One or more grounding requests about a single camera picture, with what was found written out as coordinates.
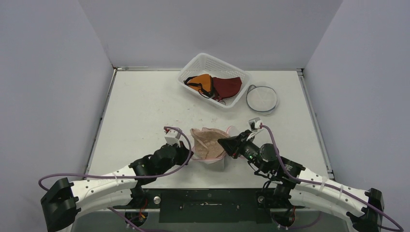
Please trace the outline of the beige bra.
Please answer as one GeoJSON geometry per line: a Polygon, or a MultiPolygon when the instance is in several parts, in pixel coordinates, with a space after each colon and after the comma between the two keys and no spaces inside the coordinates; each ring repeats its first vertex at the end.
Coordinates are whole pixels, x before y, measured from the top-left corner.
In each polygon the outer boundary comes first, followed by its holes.
{"type": "Polygon", "coordinates": [[[194,153],[201,160],[220,157],[224,150],[217,140],[230,137],[228,133],[222,130],[210,128],[190,129],[190,134],[194,139],[194,153]]]}

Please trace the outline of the white mesh bag pink zipper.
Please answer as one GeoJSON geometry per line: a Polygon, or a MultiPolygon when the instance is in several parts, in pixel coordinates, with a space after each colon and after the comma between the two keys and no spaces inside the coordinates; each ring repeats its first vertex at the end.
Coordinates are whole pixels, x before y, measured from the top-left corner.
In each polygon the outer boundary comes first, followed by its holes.
{"type": "Polygon", "coordinates": [[[224,131],[215,128],[202,128],[190,129],[190,134],[194,141],[192,159],[210,170],[223,171],[227,153],[218,143],[218,139],[236,136],[239,134],[239,130],[234,126],[229,126],[224,131]]]}

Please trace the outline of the white mesh laundry bag blue zipper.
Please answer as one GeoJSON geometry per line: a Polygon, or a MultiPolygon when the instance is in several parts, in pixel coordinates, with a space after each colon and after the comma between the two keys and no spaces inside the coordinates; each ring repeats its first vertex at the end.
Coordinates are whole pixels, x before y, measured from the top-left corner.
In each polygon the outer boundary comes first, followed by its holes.
{"type": "Polygon", "coordinates": [[[250,85],[246,93],[246,104],[258,114],[269,115],[278,107],[279,98],[272,87],[250,85]]]}

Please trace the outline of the dark red orange bra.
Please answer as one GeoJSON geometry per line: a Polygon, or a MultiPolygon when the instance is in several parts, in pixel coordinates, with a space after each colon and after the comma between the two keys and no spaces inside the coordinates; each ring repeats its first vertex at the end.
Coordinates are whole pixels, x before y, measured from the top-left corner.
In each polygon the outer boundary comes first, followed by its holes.
{"type": "Polygon", "coordinates": [[[242,80],[240,77],[223,79],[209,74],[201,74],[187,78],[183,84],[206,99],[220,102],[238,94],[242,87],[242,80]]]}

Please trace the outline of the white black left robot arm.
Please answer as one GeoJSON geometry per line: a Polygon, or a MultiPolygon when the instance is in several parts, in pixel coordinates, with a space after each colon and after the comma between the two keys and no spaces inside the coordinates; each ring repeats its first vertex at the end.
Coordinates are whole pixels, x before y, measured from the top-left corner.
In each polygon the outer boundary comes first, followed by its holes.
{"type": "Polygon", "coordinates": [[[88,175],[85,180],[71,182],[64,174],[41,198],[47,230],[58,232],[65,229],[86,211],[117,205],[140,207],[144,203],[144,194],[135,188],[172,174],[171,168],[176,165],[182,168],[191,156],[191,147],[185,147],[183,142],[165,144],[153,154],[102,176],[88,175]]]}

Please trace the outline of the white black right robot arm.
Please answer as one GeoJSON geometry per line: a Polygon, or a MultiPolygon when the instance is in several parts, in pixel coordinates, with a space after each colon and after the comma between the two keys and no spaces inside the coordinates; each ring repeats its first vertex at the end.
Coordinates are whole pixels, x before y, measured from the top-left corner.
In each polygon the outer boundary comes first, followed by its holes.
{"type": "Polygon", "coordinates": [[[379,190],[344,186],[279,156],[274,144],[258,147],[250,135],[251,131],[246,130],[218,139],[218,143],[231,158],[244,157],[255,175],[276,183],[273,191],[263,189],[260,193],[266,200],[265,206],[307,207],[346,221],[356,232],[381,231],[384,203],[379,190]]]}

